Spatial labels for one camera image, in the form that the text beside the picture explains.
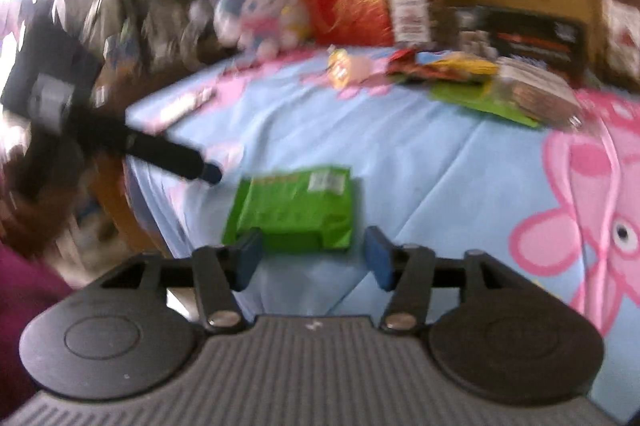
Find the green snack packet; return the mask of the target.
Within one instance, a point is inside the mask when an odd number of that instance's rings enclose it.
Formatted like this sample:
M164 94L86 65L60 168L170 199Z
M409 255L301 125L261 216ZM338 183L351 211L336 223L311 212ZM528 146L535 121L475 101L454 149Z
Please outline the green snack packet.
M222 242L232 245L262 232L268 253L349 250L354 233L352 172L320 166L240 181Z

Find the clear wafer biscuit pack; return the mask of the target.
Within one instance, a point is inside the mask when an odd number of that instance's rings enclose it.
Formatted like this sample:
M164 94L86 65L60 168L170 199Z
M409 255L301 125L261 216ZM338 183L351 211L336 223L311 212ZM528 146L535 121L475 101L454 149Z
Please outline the clear wafer biscuit pack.
M585 115L574 90L561 76L532 64L499 58L491 93L524 115L547 126L577 130Z

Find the red snack packet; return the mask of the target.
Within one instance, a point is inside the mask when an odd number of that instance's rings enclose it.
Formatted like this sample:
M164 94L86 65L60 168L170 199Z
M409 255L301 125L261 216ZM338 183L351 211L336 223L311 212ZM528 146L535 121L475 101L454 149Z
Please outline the red snack packet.
M422 68L416 62L418 53L413 49L399 49L395 51L386 64L387 76L404 76L410 80L423 80Z

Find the pink plush doll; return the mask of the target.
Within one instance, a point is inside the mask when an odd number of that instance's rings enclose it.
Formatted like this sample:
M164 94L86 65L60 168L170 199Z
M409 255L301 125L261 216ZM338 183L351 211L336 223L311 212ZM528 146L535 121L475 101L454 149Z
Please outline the pink plush doll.
M270 61L300 44L291 27L293 6L293 0L218 0L214 14L218 42Z

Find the blue pink cartoon blanket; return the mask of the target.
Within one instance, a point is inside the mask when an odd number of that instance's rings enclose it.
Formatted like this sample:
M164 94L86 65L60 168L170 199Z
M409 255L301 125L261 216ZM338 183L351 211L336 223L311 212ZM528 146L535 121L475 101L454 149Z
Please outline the blue pink cartoon blanket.
M578 92L593 132L530 129L373 79L333 89L326 53L258 71L225 63L130 106L224 168L219 186L127 167L139 221L176 257L221 241L241 179L324 165L352 173L356 225L456 258L484 250L589 318L605 340L591 397L639 407L639 100Z

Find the yellow pink snack packet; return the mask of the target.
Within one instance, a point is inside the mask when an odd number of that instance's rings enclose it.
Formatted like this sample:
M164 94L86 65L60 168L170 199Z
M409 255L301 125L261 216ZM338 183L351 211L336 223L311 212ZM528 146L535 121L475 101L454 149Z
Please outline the yellow pink snack packet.
M346 49L331 48L326 76L336 90L361 86L372 74L374 61L368 56L349 53Z

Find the flat green packet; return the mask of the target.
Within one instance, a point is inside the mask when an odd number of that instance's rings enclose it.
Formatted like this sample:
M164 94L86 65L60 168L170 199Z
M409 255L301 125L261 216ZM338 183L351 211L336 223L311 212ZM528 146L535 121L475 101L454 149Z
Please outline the flat green packet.
M529 128L538 128L540 126L539 122L526 116L514 105L494 98L482 85L439 82L431 86L430 96L440 102L497 116Z

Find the black wool product box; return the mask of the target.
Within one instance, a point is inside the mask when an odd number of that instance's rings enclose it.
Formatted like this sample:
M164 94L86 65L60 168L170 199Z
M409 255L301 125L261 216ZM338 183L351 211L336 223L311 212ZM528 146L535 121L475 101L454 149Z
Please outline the black wool product box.
M460 50L489 61L510 58L543 68L576 87L587 66L585 24L533 11L491 6L454 9Z

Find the nut jar, gold lid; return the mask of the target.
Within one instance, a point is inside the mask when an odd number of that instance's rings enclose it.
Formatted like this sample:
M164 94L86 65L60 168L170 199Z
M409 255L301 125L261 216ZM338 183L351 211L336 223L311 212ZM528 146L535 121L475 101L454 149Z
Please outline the nut jar, gold lid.
M597 0L594 52L601 79L639 92L639 0Z
M439 47L442 0L387 0L395 45L435 50Z

